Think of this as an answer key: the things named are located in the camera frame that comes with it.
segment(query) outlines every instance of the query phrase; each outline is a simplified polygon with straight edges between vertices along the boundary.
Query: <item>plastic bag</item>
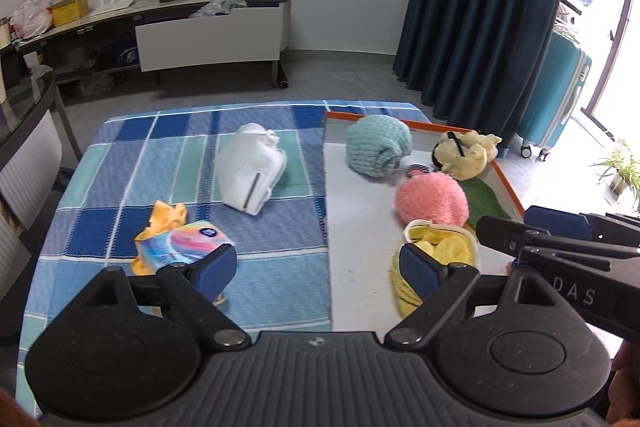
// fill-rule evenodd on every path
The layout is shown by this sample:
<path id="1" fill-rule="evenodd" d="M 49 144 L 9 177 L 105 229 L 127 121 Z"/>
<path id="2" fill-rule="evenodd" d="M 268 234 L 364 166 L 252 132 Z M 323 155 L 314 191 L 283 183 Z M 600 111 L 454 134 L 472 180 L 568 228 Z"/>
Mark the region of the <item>plastic bag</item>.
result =
<path id="1" fill-rule="evenodd" d="M 10 24 L 16 36 L 26 40 L 42 35 L 53 22 L 51 0 L 26 0 L 14 12 Z"/>
<path id="2" fill-rule="evenodd" d="M 189 15 L 195 17 L 211 17 L 212 15 L 229 15 L 233 8 L 246 8 L 245 0 L 213 0 L 205 4 L 197 12 Z"/>

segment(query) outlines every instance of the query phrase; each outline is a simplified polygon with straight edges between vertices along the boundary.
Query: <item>blue checkered cloth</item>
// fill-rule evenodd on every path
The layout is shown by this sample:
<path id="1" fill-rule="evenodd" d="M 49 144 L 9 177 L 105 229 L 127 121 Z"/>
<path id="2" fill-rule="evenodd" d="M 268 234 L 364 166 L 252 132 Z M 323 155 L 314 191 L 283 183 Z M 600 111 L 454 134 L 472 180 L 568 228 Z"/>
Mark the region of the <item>blue checkered cloth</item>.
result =
<path id="1" fill-rule="evenodd" d="M 206 219 L 235 242 L 238 272 L 220 309 L 240 327 L 330 330 L 322 161 L 328 110 L 427 121 L 408 103 L 320 100 L 168 110 L 103 124 L 60 201 L 36 266 L 18 355 L 20 405 L 38 415 L 24 376 L 29 347 L 103 267 L 122 266 L 132 275 L 133 238 L 156 200 L 184 203 L 188 221 Z M 287 169 L 258 216 L 225 206 L 214 182 L 218 148 L 249 122 L 275 130 L 287 153 Z"/>

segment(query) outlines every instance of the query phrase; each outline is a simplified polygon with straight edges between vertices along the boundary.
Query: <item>white backpack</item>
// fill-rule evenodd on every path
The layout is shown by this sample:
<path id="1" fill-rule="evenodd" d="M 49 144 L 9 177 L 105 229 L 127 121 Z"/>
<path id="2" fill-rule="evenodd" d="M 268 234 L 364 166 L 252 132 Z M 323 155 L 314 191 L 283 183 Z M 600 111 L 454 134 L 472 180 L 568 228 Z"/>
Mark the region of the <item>white backpack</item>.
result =
<path id="1" fill-rule="evenodd" d="M 287 167 L 278 136 L 257 123 L 243 125 L 220 151 L 215 178 L 222 202 L 256 216 Z"/>

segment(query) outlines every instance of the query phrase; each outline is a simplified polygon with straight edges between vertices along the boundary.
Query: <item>pink knitted ball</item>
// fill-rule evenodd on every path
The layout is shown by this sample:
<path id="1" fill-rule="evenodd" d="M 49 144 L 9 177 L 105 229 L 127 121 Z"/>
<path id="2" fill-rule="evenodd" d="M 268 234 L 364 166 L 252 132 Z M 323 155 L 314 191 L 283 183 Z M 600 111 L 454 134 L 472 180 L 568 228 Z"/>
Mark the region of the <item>pink knitted ball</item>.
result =
<path id="1" fill-rule="evenodd" d="M 428 219 L 437 225 L 462 227 L 469 219 L 464 190 L 442 172 L 405 181 L 396 191 L 396 209 L 405 224 L 414 219 Z"/>

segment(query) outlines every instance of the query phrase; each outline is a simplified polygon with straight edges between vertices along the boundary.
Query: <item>yellow box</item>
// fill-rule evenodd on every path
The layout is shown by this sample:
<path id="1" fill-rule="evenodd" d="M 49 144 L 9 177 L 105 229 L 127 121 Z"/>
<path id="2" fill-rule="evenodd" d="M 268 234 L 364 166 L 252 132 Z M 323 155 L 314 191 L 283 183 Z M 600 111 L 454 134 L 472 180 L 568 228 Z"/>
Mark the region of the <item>yellow box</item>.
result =
<path id="1" fill-rule="evenodd" d="M 63 0 L 55 3 L 51 10 L 53 12 L 53 25 L 62 26 L 87 15 L 89 13 L 89 1 Z"/>

